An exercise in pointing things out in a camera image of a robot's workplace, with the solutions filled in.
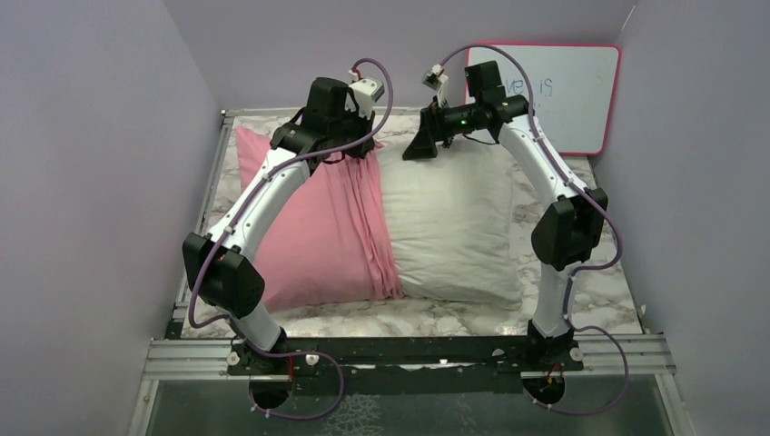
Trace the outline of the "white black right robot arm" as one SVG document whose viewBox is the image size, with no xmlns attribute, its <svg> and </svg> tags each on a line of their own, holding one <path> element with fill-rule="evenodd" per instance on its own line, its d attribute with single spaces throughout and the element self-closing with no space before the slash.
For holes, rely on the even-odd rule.
<svg viewBox="0 0 770 436">
<path fill-rule="evenodd" d="M 508 95 L 496 62 L 466 67 L 470 104 L 448 106 L 443 96 L 447 81 L 442 64 L 425 73 L 423 83 L 435 95 L 420 110 L 418 131 L 402 158 L 434 159 L 456 136 L 486 131 L 522 168 L 543 207 L 530 237 L 541 275 L 523 349 L 531 367 L 545 370 L 574 346 L 575 329 L 569 321 L 572 275 L 598 246 L 607 195 L 589 188 L 568 168 L 540 127 L 533 92 Z"/>
</svg>

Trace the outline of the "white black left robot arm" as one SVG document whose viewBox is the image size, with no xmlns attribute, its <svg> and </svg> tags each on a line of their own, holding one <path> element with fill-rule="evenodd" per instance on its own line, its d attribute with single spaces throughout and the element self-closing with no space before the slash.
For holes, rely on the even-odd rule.
<svg viewBox="0 0 770 436">
<path fill-rule="evenodd" d="M 271 225 L 291 196 L 334 154 L 362 158 L 374 146 L 374 105 L 390 88 L 353 72 L 349 83 L 318 77 L 307 103 L 269 142 L 260 169 L 223 218 L 205 234 L 189 233 L 183 262 L 192 291 L 189 323 L 203 300 L 252 346 L 251 360 L 262 372 L 285 361 L 283 328 L 262 303 L 265 281 L 252 262 Z"/>
</svg>

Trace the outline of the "white pillow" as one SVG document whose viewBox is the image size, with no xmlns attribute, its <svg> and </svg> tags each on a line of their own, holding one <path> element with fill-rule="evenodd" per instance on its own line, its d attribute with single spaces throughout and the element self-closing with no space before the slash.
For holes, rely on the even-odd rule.
<svg viewBox="0 0 770 436">
<path fill-rule="evenodd" d="M 385 222 L 409 297 L 516 308 L 522 286 L 509 253 L 514 160 L 499 145 L 460 140 L 434 159 L 405 144 L 376 152 Z"/>
</svg>

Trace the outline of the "pink pillowcase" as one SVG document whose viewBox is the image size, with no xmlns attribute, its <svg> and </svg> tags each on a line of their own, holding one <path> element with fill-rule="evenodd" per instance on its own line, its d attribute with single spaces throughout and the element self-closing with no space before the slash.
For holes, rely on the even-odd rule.
<svg viewBox="0 0 770 436">
<path fill-rule="evenodd" d="M 254 265 L 271 312 L 403 297 L 376 154 L 320 165 L 281 209 Z"/>
</svg>

